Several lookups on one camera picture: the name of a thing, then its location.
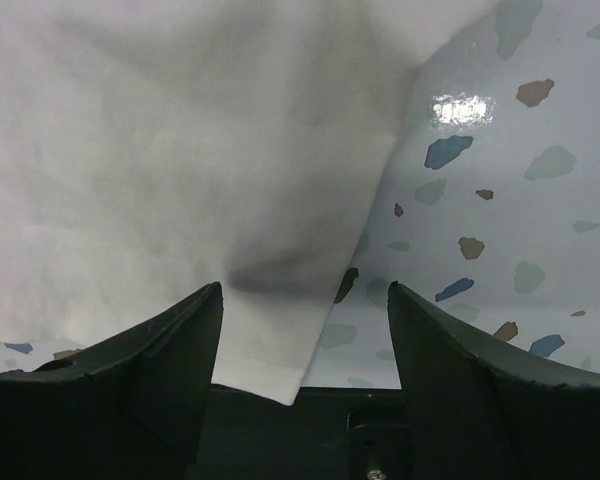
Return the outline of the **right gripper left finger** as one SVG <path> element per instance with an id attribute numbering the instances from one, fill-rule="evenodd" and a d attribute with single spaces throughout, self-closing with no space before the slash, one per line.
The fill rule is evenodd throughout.
<path id="1" fill-rule="evenodd" d="M 181 479 L 223 317 L 211 283 L 70 356 L 0 373 L 0 479 Z"/>

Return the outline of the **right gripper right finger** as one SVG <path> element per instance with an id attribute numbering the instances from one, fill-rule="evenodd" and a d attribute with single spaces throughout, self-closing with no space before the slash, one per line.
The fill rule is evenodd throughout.
<path id="1" fill-rule="evenodd" d="M 394 282 L 414 479 L 600 479 L 600 374 L 525 352 Z"/>

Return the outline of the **white t-shirt red print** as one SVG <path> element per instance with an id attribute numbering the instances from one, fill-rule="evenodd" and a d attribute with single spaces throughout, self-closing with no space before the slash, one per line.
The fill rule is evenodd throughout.
<path id="1" fill-rule="evenodd" d="M 0 341 L 219 282 L 213 379 L 293 403 L 416 70 L 492 1 L 0 1 Z"/>

